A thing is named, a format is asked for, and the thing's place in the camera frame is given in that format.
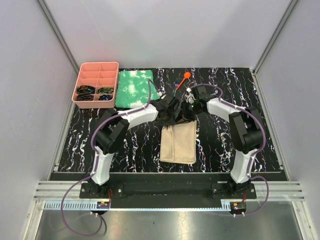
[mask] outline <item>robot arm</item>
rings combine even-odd
[[[128,113],[131,111],[132,110],[119,111],[118,114]],[[108,118],[110,115],[110,112],[111,111],[107,112],[107,114],[104,115],[102,118],[103,119]],[[157,109],[153,105],[150,104],[147,108],[145,108],[145,110],[137,111],[135,113],[131,113],[131,114],[127,114],[122,117],[119,117],[121,119],[118,119],[118,123],[119,122],[122,123],[119,127],[123,127],[122,132],[124,132],[125,129],[126,129],[125,132],[127,132],[127,130],[129,130],[139,124],[143,124],[146,122],[152,122],[152,121],[156,120],[158,113],[159,112],[157,111]],[[96,173],[92,177],[92,180],[98,185],[102,185],[109,180],[109,177],[110,177],[109,171],[110,171],[111,162],[112,162],[112,159],[115,154],[114,152],[116,151],[115,149],[118,149],[118,147],[116,147],[113,144],[112,149],[108,146],[105,146],[105,148],[108,148],[108,150],[103,151],[101,149],[102,145],[104,145],[103,140],[100,144],[95,146],[95,148],[98,150],[99,153],[95,153],[94,164],[93,164],[93,169],[96,168],[97,163],[99,164],[98,167],[96,168]]]
[[[163,95],[160,99],[151,101],[148,107],[143,110],[130,109],[116,112],[113,109],[107,109],[99,120],[98,125],[111,116],[117,114],[122,116],[115,118],[108,125],[102,127],[96,135],[94,145],[98,153],[94,155],[92,168],[96,169],[96,172],[91,172],[94,184],[101,186],[109,180],[109,171],[114,153],[123,145],[129,129],[155,120],[165,126],[173,125],[175,124],[174,112],[178,107],[179,101],[175,97]]]
[[[258,110],[255,107],[243,108],[219,97],[211,96],[206,88],[196,85],[188,88],[188,107],[182,108],[182,116],[188,116],[190,120],[193,115],[209,113],[229,122],[231,140],[236,148],[234,165],[231,170],[232,181],[228,182],[230,194],[241,192],[250,184],[250,174],[257,150],[263,144],[262,129],[244,111],[252,114],[261,123]]]

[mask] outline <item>black mounting plate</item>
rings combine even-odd
[[[89,183],[82,183],[79,198],[81,199],[108,199],[108,190],[112,191],[112,199],[121,199],[124,192],[123,183],[111,183],[101,186],[100,194],[97,194]]]
[[[239,195],[230,195],[226,190],[223,190],[223,188],[226,186],[225,183],[212,183],[211,189],[212,189],[212,198],[213,199],[243,199],[243,193],[240,193]],[[245,197],[246,199],[257,199],[256,189],[255,185],[253,183],[250,183],[249,188],[245,191]]]

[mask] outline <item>table surface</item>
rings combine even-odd
[[[147,70],[136,68],[124,70]],[[180,100],[189,85],[214,84],[223,90],[223,99],[238,106],[258,108],[266,131],[266,146],[256,156],[252,171],[279,172],[280,166],[263,114],[258,93],[249,68],[151,68],[153,81],[162,91],[173,95],[174,82],[182,80],[186,71],[191,72],[177,91]],[[79,109],[75,106],[63,147],[58,172],[89,172],[94,162],[90,146],[90,133],[94,122],[105,109]],[[197,115],[196,162],[176,164],[161,162],[160,141],[162,126],[148,122],[131,128],[123,141],[123,149],[115,153],[111,172],[129,173],[206,173],[229,172],[234,164],[235,149],[229,133],[229,124],[215,115]]]

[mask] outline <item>metal floor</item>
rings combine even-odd
[[[247,212],[259,207],[248,202]],[[86,213],[65,211],[67,222]],[[216,216],[210,212],[178,211],[109,211],[103,215],[103,226],[92,240],[302,240],[290,202],[268,202],[257,214],[246,217]],[[70,226],[77,232],[90,234],[99,220],[87,215]],[[82,238],[64,227],[60,211],[44,210],[37,240],[78,240]]]

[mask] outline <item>green tie-dye towel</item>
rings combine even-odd
[[[152,81],[154,79],[151,70],[121,71],[115,97],[115,106],[132,109],[146,104],[149,97],[148,79]],[[157,91],[151,84],[151,100],[158,98]]]

